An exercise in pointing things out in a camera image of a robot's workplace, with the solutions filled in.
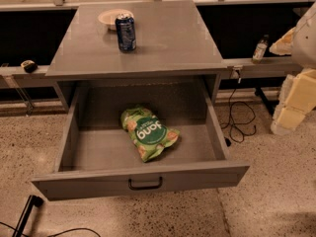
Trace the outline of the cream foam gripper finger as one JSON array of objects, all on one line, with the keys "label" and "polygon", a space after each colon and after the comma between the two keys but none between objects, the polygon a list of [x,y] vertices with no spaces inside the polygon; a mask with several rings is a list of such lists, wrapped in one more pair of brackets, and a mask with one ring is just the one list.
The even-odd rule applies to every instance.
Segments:
[{"label": "cream foam gripper finger", "polygon": [[287,31],[280,39],[274,42],[269,52],[276,55],[291,55],[293,34],[294,28]]},{"label": "cream foam gripper finger", "polygon": [[287,75],[278,99],[271,131],[278,135],[289,134],[316,107],[316,70],[305,68],[296,76]]}]

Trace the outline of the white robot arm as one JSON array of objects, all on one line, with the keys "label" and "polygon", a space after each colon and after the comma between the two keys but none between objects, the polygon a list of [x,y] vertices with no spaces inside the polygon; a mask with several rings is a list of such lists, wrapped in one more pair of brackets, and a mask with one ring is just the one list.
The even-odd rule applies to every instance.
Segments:
[{"label": "white robot arm", "polygon": [[295,131],[316,107],[316,2],[294,28],[271,45],[270,52],[290,54],[302,67],[296,76],[286,76],[273,115],[271,131],[284,135]]}]

